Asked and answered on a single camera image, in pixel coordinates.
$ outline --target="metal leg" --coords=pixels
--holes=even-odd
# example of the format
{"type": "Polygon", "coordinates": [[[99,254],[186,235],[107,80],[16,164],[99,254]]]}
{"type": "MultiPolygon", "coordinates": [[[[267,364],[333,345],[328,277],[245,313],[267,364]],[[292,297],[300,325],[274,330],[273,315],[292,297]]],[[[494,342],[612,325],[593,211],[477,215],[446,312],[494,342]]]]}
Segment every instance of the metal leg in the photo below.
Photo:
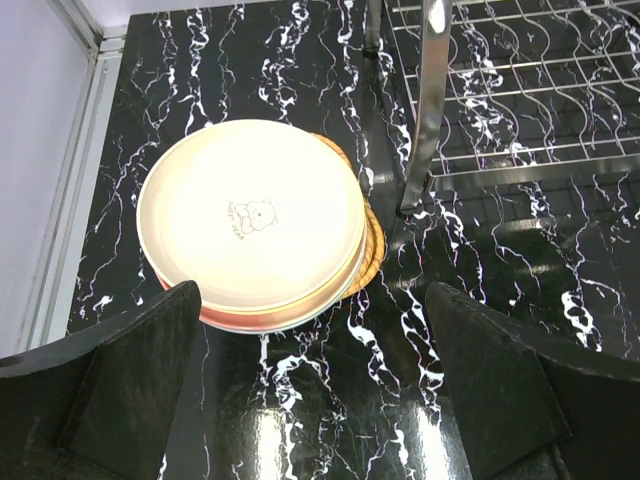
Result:
{"type": "Polygon", "coordinates": [[[364,31],[364,54],[378,54],[380,48],[380,22],[382,20],[382,0],[367,0],[367,18],[364,31]]]}
{"type": "Polygon", "coordinates": [[[422,41],[420,45],[420,98],[416,112],[407,181],[398,205],[402,215],[412,214],[430,177],[429,168],[436,151],[447,80],[451,5],[453,0],[422,0],[422,41]]]}

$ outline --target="dish rack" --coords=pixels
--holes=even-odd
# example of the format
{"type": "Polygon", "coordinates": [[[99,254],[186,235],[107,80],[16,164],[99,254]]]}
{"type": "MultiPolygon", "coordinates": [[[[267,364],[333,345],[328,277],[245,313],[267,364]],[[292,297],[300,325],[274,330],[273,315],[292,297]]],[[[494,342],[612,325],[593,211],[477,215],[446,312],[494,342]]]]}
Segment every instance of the dish rack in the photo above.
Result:
{"type": "Polygon", "coordinates": [[[365,54],[379,49],[384,12],[414,123],[399,213],[425,189],[640,166],[636,10],[636,0],[368,0],[365,54]]]}

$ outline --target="wall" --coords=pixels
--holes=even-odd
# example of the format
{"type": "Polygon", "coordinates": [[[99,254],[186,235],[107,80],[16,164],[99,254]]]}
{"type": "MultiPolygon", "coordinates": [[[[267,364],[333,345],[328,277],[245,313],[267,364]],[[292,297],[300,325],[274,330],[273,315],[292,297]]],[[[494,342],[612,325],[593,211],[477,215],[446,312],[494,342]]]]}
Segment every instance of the wall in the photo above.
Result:
{"type": "Polygon", "coordinates": [[[17,352],[88,68],[44,0],[0,0],[0,358],[17,352]]]}
{"type": "MultiPolygon", "coordinates": [[[[130,15],[167,10],[184,10],[195,7],[219,7],[233,5],[233,0],[81,0],[91,16],[102,28],[120,27],[129,22],[130,15]]],[[[268,0],[250,0],[253,3],[268,0]]]]}

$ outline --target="wicker coaster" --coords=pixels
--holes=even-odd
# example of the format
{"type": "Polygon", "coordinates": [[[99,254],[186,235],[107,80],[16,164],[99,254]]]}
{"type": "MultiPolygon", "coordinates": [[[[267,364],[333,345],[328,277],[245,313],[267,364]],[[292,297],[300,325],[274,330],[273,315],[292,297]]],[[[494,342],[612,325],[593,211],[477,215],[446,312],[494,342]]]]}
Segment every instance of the wicker coaster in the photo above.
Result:
{"type": "MultiPolygon", "coordinates": [[[[349,161],[349,157],[347,157],[344,151],[335,142],[332,142],[327,137],[318,135],[317,133],[314,133],[313,136],[322,140],[326,145],[331,147],[338,155],[340,155],[340,158],[342,158],[342,160],[344,160],[344,162],[353,169],[351,162],[349,161]]],[[[347,292],[342,296],[343,299],[350,297],[369,285],[371,280],[373,280],[373,277],[375,277],[380,270],[380,265],[384,258],[384,233],[382,233],[380,222],[378,222],[378,219],[373,213],[373,210],[371,210],[369,202],[367,202],[366,199],[365,210],[367,214],[367,246],[365,247],[364,259],[362,260],[362,265],[356,274],[355,280],[349,287],[349,290],[347,290],[347,292]]]]}

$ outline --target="marble surface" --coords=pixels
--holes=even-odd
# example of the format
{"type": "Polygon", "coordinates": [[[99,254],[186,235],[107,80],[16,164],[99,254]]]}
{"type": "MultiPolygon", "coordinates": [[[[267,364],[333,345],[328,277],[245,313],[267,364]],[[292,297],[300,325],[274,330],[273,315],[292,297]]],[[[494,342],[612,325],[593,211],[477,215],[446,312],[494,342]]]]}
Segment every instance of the marble surface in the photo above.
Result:
{"type": "MultiPolygon", "coordinates": [[[[593,40],[598,24],[586,18],[582,38],[593,40]]],[[[294,331],[249,337],[202,325],[160,474],[166,480],[469,479],[424,308],[426,285],[436,279],[587,348],[640,358],[639,174],[443,192],[427,195],[413,217],[397,218],[410,109],[389,29],[379,58],[365,60],[363,20],[363,3],[350,0],[131,19],[69,333],[161,291],[138,243],[137,195],[162,153],[217,122],[279,120],[337,142],[389,247],[366,290],[294,331]]],[[[607,25],[620,48],[639,51],[635,26],[607,25]]],[[[474,37],[474,28],[454,30],[459,51],[471,52],[467,62],[486,64],[494,51],[496,62],[504,58],[507,37],[474,37]]],[[[571,55],[577,47],[565,37],[566,45],[554,45],[571,55]]],[[[411,41],[398,39],[408,64],[411,41]]],[[[499,88],[500,73],[492,75],[499,88]]],[[[526,78],[535,85],[535,75],[526,78]]],[[[448,101],[441,154],[562,142],[561,127],[585,124],[583,112],[593,121],[569,132],[571,142],[637,135],[633,102],[598,110],[588,103],[593,87],[581,92],[587,103],[553,103],[550,123],[531,105],[520,112],[510,104],[509,123],[495,116],[504,108],[493,98],[448,101]],[[522,130],[513,128],[521,122],[522,130]]]]}

